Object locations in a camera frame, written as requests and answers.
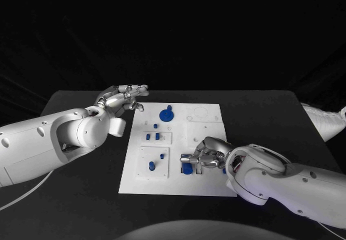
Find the white board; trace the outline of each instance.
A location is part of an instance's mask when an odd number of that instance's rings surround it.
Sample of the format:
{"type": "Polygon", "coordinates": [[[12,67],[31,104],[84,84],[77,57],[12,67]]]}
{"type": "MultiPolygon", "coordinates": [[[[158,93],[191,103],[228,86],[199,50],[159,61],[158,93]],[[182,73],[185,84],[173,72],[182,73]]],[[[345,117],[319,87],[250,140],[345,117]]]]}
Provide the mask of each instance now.
{"type": "Polygon", "coordinates": [[[228,141],[220,105],[156,102],[142,104],[145,112],[136,110],[135,113],[119,193],[237,197],[227,187],[228,176],[221,169],[204,167],[202,174],[197,174],[197,166],[192,165],[194,173],[182,173],[181,156],[194,154],[205,137],[228,141]],[[172,106],[175,117],[171,122],[163,122],[160,112],[168,109],[168,105],[172,106]],[[155,133],[160,134],[160,140],[156,140],[155,133]],[[163,149],[168,149],[169,154],[160,162],[159,152],[163,149]],[[156,165],[155,171],[149,170],[152,159],[162,164],[162,168],[156,165]]]}

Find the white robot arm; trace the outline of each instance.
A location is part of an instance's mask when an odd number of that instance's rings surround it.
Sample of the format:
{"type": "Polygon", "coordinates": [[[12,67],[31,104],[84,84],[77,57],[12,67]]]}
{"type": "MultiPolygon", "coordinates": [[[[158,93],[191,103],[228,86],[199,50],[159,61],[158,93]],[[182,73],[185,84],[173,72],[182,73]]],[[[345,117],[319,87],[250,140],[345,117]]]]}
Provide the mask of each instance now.
{"type": "Polygon", "coordinates": [[[235,147],[214,137],[181,161],[225,168],[227,186],[253,204],[264,205],[274,198],[293,213],[346,229],[346,175],[292,163],[266,147],[235,147]]]}
{"type": "Polygon", "coordinates": [[[148,85],[111,86],[94,106],[34,118],[0,127],[0,187],[47,174],[96,150],[107,135],[123,136],[127,109],[145,111],[137,96],[148,85]]]}

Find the cable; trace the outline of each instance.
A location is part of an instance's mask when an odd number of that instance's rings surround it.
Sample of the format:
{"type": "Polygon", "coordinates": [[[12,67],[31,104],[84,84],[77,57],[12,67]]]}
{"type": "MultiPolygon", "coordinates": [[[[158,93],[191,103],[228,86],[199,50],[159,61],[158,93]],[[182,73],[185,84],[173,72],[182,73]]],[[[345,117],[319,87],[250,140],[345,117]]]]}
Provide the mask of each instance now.
{"type": "Polygon", "coordinates": [[[39,186],[48,180],[52,172],[54,172],[54,170],[49,172],[49,174],[45,176],[44,180],[39,182],[39,184],[35,186],[35,188],[28,193],[25,193],[16,200],[13,200],[9,204],[6,204],[5,206],[0,207],[0,211],[5,210],[9,206],[12,206],[15,203],[18,203],[39,188],[39,186]]]}
{"type": "Polygon", "coordinates": [[[339,236],[321,222],[318,222],[341,239],[346,240],[342,236],[339,236]]]}

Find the table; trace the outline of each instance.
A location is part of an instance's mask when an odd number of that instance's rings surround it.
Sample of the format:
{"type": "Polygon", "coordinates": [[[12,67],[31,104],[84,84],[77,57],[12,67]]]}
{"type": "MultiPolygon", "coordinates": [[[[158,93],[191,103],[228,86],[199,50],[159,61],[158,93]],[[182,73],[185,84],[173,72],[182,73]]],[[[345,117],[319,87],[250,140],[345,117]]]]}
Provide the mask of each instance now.
{"type": "MultiPolygon", "coordinates": [[[[100,91],[58,91],[42,116],[94,104],[100,91]]],[[[293,92],[150,91],[139,102],[220,104],[228,142],[259,144],[293,162],[342,172],[293,92]]],[[[338,239],[274,199],[264,206],[241,197],[119,194],[135,112],[123,137],[109,135],[96,151],[57,169],[39,189],[0,212],[0,239],[104,240],[175,220],[247,224],[295,239],[338,239]]],[[[45,176],[0,188],[3,206],[45,176]]]]}

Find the blue switch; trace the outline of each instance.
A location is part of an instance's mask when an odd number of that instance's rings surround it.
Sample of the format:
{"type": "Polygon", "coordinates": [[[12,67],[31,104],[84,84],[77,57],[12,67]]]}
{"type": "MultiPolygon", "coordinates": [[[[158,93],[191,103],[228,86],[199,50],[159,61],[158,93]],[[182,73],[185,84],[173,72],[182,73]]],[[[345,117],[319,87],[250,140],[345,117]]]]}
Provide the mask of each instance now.
{"type": "Polygon", "coordinates": [[[150,170],[150,171],[155,171],[155,170],[156,170],[156,164],[155,164],[153,161],[149,163],[149,170],[150,170]]]}
{"type": "Polygon", "coordinates": [[[175,117],[175,114],[172,112],[172,106],[169,105],[168,109],[160,111],[160,120],[163,122],[169,122],[169,121],[172,121],[173,117],[175,117]]]}
{"type": "Polygon", "coordinates": [[[194,173],[194,165],[191,163],[182,162],[182,172],[186,175],[194,173]]]}

